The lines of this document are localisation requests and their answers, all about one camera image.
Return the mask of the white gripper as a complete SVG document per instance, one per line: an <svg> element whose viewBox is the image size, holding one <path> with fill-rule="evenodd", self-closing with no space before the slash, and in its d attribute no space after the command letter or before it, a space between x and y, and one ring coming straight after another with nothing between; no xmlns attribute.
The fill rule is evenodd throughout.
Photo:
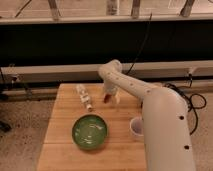
<svg viewBox="0 0 213 171"><path fill-rule="evenodd" d="M118 87L115 84L113 84L109 81L104 82L104 93L106 95L114 96L115 103L119 104L120 103L120 94L117 92L118 92Z"/></svg>

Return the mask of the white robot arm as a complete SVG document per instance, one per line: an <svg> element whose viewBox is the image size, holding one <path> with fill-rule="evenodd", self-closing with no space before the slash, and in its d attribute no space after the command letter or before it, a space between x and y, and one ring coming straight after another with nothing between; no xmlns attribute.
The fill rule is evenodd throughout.
<svg viewBox="0 0 213 171"><path fill-rule="evenodd" d="M181 95L123 74L118 60L101 65L98 74L107 95L115 95L121 88L142 102L147 171L196 171L188 105Z"/></svg>

